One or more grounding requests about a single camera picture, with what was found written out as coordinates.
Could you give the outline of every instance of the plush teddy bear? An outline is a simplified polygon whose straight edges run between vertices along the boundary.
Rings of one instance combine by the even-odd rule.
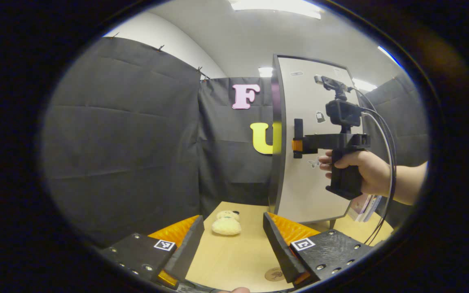
[[[213,232],[222,235],[236,235],[242,232],[242,226],[238,222],[240,216],[234,211],[221,211],[216,214],[213,223]]]

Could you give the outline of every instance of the table surface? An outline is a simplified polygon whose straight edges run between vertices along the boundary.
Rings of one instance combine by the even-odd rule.
[[[292,288],[292,283],[285,280],[272,282],[265,278],[268,270],[280,267],[263,230],[263,213],[268,209],[268,206],[221,202],[204,220],[205,231],[186,279],[227,291],[237,287],[247,287],[251,293]],[[240,234],[224,236],[212,232],[211,226],[216,220],[216,214],[225,210],[240,212]],[[363,242],[379,220],[376,213],[366,223],[355,222],[346,215],[337,219],[334,229]],[[306,226],[324,232],[328,230],[329,222],[322,221]],[[392,227],[385,221],[372,245],[385,240],[391,233]]]

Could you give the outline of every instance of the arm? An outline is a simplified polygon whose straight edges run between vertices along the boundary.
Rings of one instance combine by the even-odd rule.
[[[332,151],[329,150],[326,156],[320,157],[320,169],[331,170]],[[426,175],[426,165],[424,163],[417,167],[398,166],[396,174],[396,193],[394,199],[403,204],[414,204],[419,195],[419,191]],[[336,168],[346,168],[348,166],[358,166],[363,177],[361,191],[363,193],[388,196],[390,187],[390,166],[378,156],[371,152],[359,151],[345,155],[341,160],[335,162]]]

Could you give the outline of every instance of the human hand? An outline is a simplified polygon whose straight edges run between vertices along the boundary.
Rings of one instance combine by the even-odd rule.
[[[331,171],[332,150],[327,150],[325,156],[318,158],[320,169]],[[390,166],[380,157],[368,151],[357,151],[344,155],[339,161],[334,163],[334,167],[339,169],[348,166],[357,166],[363,178],[361,191],[369,195],[387,196],[390,187]],[[326,173],[327,178],[331,178],[332,173]]]
[[[228,291],[218,291],[218,293],[229,293]],[[249,289],[246,287],[238,287],[235,290],[231,291],[231,293],[250,293]]]

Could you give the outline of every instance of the gray fabric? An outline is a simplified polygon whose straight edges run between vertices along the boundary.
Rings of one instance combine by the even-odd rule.
[[[249,109],[234,110],[233,85],[257,84]],[[253,147],[250,124],[264,122],[272,145],[270,78],[219,78],[201,83],[199,90],[199,192],[207,217],[221,201],[268,205],[271,155]]]
[[[426,110],[415,86],[402,74],[366,94],[377,112],[385,119],[396,143],[398,166],[418,166],[428,161],[429,137]],[[388,161],[387,149],[379,129],[370,118],[363,119],[364,131],[372,136],[371,152]],[[380,215],[386,200],[376,209]],[[410,206],[391,201],[386,221],[398,227],[410,212]]]
[[[60,211],[106,247],[199,214],[199,73],[156,48],[102,38],[45,113],[42,161]]]

